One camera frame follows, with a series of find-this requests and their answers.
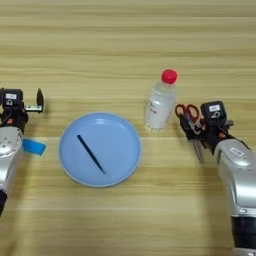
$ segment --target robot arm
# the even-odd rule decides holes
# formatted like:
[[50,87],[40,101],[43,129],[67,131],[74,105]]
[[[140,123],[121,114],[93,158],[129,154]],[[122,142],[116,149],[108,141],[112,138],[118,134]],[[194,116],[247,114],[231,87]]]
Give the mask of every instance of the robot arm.
[[235,255],[256,255],[256,155],[236,139],[220,142],[215,151],[226,191]]
[[41,90],[37,93],[37,106],[25,107],[23,92],[16,89],[1,89],[0,105],[0,216],[11,184],[16,174],[16,166],[22,155],[22,141],[27,112],[42,112],[44,99]]
[[189,141],[198,140],[216,160],[223,180],[232,221],[235,256],[256,256],[256,155],[248,146],[229,134],[232,121],[227,121],[220,101],[201,105],[204,116],[197,134],[190,129],[186,116],[180,125]]

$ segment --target red bottle cap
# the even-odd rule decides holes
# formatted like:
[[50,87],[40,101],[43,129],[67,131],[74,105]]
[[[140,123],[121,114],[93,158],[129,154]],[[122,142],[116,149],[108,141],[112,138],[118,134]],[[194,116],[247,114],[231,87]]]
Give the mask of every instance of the red bottle cap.
[[176,71],[171,70],[171,69],[166,69],[162,73],[162,81],[166,84],[174,84],[177,77],[178,77],[178,75],[177,75]]

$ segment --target red scissors handle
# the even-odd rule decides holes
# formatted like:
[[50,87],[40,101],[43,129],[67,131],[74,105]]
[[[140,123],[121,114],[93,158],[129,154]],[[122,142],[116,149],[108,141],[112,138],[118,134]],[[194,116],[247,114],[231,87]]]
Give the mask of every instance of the red scissors handle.
[[175,114],[177,117],[180,115],[185,115],[187,112],[186,106],[184,104],[177,104],[175,107]]
[[187,105],[187,114],[190,116],[193,123],[199,119],[199,110],[193,104]]
[[199,110],[193,104],[188,104],[185,106],[184,104],[178,104],[175,107],[175,114],[179,117],[180,114],[187,115],[193,123],[195,123],[199,118]]

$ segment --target plastic bottle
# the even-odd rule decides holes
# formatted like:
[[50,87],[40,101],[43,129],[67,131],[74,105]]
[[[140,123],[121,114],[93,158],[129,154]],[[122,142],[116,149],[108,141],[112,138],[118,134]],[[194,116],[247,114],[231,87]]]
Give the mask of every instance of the plastic bottle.
[[177,73],[167,69],[162,73],[162,81],[152,88],[145,115],[147,128],[161,130],[167,125],[176,102],[176,79]]

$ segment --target blue plate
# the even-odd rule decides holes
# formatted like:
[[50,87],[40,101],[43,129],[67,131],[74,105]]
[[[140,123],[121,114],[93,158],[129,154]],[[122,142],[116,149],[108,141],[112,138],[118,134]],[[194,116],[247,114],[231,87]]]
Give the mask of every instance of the blue plate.
[[[104,174],[85,150],[81,135]],[[139,164],[141,144],[135,128],[125,119],[108,113],[83,116],[61,137],[59,158],[65,172],[77,182],[91,187],[113,186],[127,179]]]

